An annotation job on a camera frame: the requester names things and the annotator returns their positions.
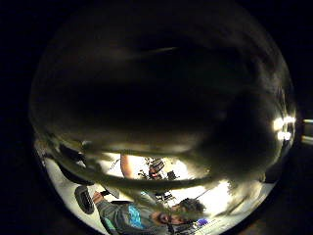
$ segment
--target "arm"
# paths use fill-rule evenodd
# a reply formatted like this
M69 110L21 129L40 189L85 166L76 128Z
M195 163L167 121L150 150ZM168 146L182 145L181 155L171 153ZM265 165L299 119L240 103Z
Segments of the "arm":
M125 178L134 178L133 165L128 155L120 155L120 169Z

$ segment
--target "light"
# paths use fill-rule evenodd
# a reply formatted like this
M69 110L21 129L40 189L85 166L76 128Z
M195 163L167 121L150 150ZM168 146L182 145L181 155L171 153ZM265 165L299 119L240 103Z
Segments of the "light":
M274 120L274 123L273 123L274 130L280 130L283 128L283 126L284 126L284 121L282 118L279 117Z
M294 117L284 117L284 123L295 123L295 118Z
M295 123L295 117L286 116L284 118L278 117L273 121L273 129L281 130L285 124Z
M313 145L313 138L312 137L302 135L301 141L303 144Z
M208 190L207 193L201 196L203 202L209 202L206 206L208 213L219 214L227 209L231 200L229 186L230 183L228 181L222 180L215 188Z
M277 133L277 138L279 140L290 140L291 139L291 133L290 132L285 132L285 131L279 131Z

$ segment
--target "bright light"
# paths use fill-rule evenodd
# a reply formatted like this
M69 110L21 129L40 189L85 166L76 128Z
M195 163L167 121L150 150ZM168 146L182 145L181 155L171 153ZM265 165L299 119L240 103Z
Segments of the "bright light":
M200 197L202 202L207 202L206 211L208 213L218 214L227 209L228 203L231 200L229 186L229 182L222 180L215 188L207 191L207 193Z
M284 125L288 123L295 123L295 117L286 116L284 117L284 119L282 119L281 117L276 118L273 121L273 129L281 130L283 129Z
M295 118L294 117L284 117L284 123L295 123Z
M291 139L291 133L290 132L279 131L277 133L277 138L279 140L290 140Z
M280 130L283 128L283 126L284 126L284 121L282 118L279 117L274 120L274 123L273 123L274 130Z

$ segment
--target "dark background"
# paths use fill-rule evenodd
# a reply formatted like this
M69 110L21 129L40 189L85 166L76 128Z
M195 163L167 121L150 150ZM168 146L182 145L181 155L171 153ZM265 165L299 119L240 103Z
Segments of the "dark background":
M96 234L56 200L31 150L27 99L49 39L89 1L0 2L1 234ZM306 1L238 1L268 30L289 65L298 119L313 118L313 24ZM274 192L252 216L227 234L313 234L313 148L295 144Z

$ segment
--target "person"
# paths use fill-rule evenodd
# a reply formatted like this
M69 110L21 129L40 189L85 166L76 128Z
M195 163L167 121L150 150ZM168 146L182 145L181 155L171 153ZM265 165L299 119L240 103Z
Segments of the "person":
M142 192L141 197L147 200L149 196ZM168 235L169 225L190 224L197 221L194 217L156 211L134 203L115 205L108 202L99 192L95 192L92 200L98 209L101 221L103 223L109 221L119 234ZM189 212L202 214L204 205L197 199L187 198L170 210L186 214Z

